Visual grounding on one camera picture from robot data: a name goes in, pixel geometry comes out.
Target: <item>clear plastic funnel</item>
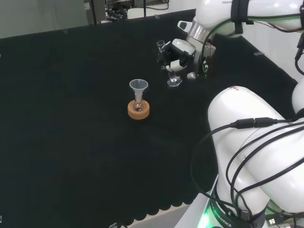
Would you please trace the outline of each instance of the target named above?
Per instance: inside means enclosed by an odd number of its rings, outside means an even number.
[[[148,82],[142,79],[135,79],[130,82],[130,87],[135,92],[135,100],[132,103],[134,110],[140,112],[145,109],[143,91],[148,87]]]

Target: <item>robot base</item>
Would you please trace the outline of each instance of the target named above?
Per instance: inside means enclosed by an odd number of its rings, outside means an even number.
[[[221,226],[221,224],[218,222],[218,220],[215,218],[215,215],[213,213],[213,208],[211,204],[209,204],[208,208],[206,209],[206,212],[201,217],[199,221],[198,228],[224,228]],[[233,227],[232,224],[225,221],[225,218],[222,218],[218,213],[215,213],[217,217],[226,224],[225,228]],[[268,224],[265,221],[264,225],[259,228],[268,228]]]

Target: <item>metal stand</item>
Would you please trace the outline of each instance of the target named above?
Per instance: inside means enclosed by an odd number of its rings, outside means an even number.
[[[147,0],[143,0],[143,16],[147,16]]]
[[[94,7],[94,0],[91,0],[91,6],[92,6],[92,12],[93,12],[94,25],[97,25],[95,7]]]

